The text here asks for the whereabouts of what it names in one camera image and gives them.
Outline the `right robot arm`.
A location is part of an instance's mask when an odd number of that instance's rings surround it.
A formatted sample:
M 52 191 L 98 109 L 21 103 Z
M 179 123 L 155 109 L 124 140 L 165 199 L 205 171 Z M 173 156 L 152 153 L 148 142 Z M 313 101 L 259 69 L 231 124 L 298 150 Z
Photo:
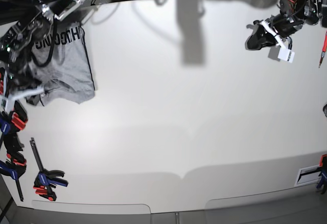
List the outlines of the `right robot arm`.
M 86 0 L 35 0 L 1 37 L 1 99 L 47 105 L 95 96 L 85 32 L 73 13 Z

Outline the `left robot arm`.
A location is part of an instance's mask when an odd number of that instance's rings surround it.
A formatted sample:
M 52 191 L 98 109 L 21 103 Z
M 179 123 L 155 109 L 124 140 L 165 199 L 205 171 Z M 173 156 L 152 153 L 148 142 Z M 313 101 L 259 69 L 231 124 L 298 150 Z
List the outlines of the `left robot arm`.
M 304 24 L 315 25 L 319 22 L 321 13 L 318 1 L 280 0 L 278 15 L 253 22 L 253 32 L 246 41 L 246 49 L 257 51 L 265 47 L 278 46 L 278 39 L 287 42 L 287 48 L 292 49 L 291 36 Z

